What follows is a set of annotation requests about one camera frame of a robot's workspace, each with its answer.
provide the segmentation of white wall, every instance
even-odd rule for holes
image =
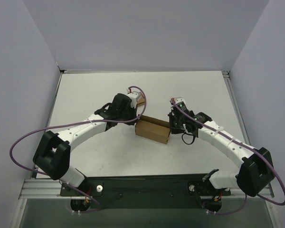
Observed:
[[[61,69],[230,70],[268,0],[24,0]]]
[[[265,146],[285,182],[285,0],[270,0],[231,69],[248,136]],[[277,201],[283,194],[273,183]],[[285,207],[278,207],[285,227]]]
[[[46,125],[58,78],[58,67],[23,2],[0,0],[0,228],[10,226],[29,175],[12,163],[9,148],[24,133]],[[32,167],[39,136],[16,148],[19,162]]]

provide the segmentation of gray wall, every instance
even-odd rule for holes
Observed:
[[[235,65],[231,82],[248,136],[271,151],[285,182],[285,0],[271,0]],[[273,183],[277,201],[284,197]],[[285,207],[278,207],[285,227]]]
[[[61,69],[230,70],[268,0],[24,0]]]
[[[9,158],[12,143],[46,125],[59,70],[21,0],[0,0],[0,228],[11,218],[28,172]],[[15,150],[19,162],[32,166],[35,135]]]

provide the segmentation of white table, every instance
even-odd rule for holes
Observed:
[[[194,113],[206,113],[243,141],[220,71],[63,74],[50,126],[86,119],[117,93],[126,93],[129,86],[144,90],[148,101],[145,115],[168,121],[170,98],[182,96]],[[236,168],[207,142],[196,139],[189,146],[180,136],[171,135],[165,145],[136,136],[134,126],[118,124],[73,150],[71,164],[86,176],[208,173]]]

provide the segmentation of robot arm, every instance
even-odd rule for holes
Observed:
[[[189,111],[183,98],[174,98],[174,101],[179,109],[191,116],[194,120],[217,130],[213,131],[192,121],[171,103],[173,106],[168,115],[171,133],[190,133],[193,137],[198,137],[209,142],[230,158],[238,167],[238,169],[232,171],[212,171],[207,178],[214,188],[240,188],[247,195],[254,197],[273,180],[274,175],[266,164],[250,150],[245,148],[249,147],[255,149],[254,147],[240,142],[239,140],[237,141],[243,146],[235,144],[233,142],[235,138],[224,131],[223,127],[218,126],[209,116],[204,113],[194,114],[192,111]],[[226,137],[219,134],[219,132],[227,135],[232,140],[228,140]],[[261,148],[258,152],[272,164],[270,152],[267,149]]]
[[[89,187],[85,181],[86,176],[69,165],[71,151],[94,135],[116,126],[118,121],[136,118],[137,101],[140,97],[141,93],[138,92],[131,92],[127,95],[117,94],[112,103],[107,103],[84,120],[90,123],[58,133],[46,132],[39,143],[33,162],[53,180],[60,179],[86,191]]]

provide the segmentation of cardboard box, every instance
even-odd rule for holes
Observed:
[[[142,106],[144,104],[145,100],[143,95],[141,96],[141,98],[139,99],[139,101],[137,102],[137,107]]]
[[[170,136],[169,122],[142,115],[135,125],[135,134],[163,144]]]

